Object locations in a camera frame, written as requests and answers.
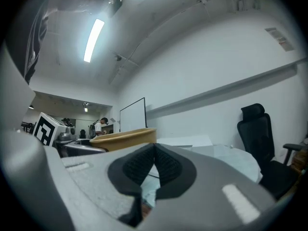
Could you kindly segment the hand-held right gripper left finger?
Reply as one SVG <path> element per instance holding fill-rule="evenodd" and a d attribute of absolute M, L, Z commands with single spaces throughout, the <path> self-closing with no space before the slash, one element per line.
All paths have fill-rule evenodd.
<path fill-rule="evenodd" d="M 75 228 L 129 227 L 119 218 L 130 211 L 134 199 L 120 194 L 107 172 L 113 161 L 141 147 L 67 158 L 54 147 L 44 147 L 52 180 Z"/>

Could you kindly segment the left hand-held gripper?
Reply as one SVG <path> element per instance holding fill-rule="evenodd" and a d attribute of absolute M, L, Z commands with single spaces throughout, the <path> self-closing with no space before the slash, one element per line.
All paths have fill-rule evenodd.
<path fill-rule="evenodd" d="M 32 135 L 47 146 L 52 146 L 54 141 L 71 141 L 77 138 L 75 127 L 68 127 L 43 112 L 38 117 Z M 76 140 L 75 143 L 63 146 L 62 157 L 85 156 L 106 152 L 104 149 L 86 146 L 91 145 L 90 139 Z"/>

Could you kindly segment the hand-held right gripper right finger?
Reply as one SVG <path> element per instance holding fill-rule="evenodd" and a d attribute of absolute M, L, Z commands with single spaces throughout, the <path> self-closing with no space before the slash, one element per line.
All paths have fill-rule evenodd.
<path fill-rule="evenodd" d="M 164 184 L 143 231 L 263 231 L 277 217 L 273 197 L 225 162 L 156 144 Z"/>

